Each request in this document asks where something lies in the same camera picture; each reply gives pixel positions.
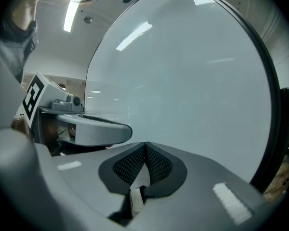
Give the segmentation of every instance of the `ceiling light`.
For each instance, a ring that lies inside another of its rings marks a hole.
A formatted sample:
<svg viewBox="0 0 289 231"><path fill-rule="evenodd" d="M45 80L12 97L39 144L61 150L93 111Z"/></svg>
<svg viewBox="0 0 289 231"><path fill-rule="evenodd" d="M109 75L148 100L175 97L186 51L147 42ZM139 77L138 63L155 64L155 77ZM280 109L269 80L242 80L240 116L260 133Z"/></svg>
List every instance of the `ceiling light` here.
<svg viewBox="0 0 289 231"><path fill-rule="evenodd" d="M64 31L66 32L71 31L78 6L79 6L79 2L74 2L74 1L69 2L69 6L66 12L66 21L64 22Z"/></svg>
<svg viewBox="0 0 289 231"><path fill-rule="evenodd" d="M215 2L214 0L194 0L195 5L201 5L201 4L206 4L206 3L211 3Z"/></svg>
<svg viewBox="0 0 289 231"><path fill-rule="evenodd" d="M118 51L124 50L130 43L132 43L136 38L138 38L145 31L149 30L152 27L147 21L141 24L135 31L133 31L126 39L119 44L116 48Z"/></svg>

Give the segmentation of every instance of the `black mesh pad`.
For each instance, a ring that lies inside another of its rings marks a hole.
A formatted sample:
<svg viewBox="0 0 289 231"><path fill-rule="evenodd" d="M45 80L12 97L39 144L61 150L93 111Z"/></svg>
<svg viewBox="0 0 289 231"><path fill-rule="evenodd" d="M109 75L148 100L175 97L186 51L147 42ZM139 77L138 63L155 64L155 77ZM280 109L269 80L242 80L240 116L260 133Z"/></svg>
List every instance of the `black mesh pad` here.
<svg viewBox="0 0 289 231"><path fill-rule="evenodd" d="M109 191L127 195L144 163L151 183L144 190L145 198L168 196L186 179L187 169L182 160L149 142L105 160L99 167L99 176Z"/></svg>

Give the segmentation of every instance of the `person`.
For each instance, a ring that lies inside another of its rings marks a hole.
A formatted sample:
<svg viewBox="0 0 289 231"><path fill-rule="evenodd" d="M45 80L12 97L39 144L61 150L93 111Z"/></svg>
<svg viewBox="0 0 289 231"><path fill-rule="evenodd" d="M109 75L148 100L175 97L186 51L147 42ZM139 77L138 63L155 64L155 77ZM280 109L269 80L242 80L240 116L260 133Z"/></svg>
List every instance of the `person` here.
<svg viewBox="0 0 289 231"><path fill-rule="evenodd" d="M19 83L22 81L25 63L39 43L36 21L39 1L12 0L0 22L0 61L9 68Z"/></svg>

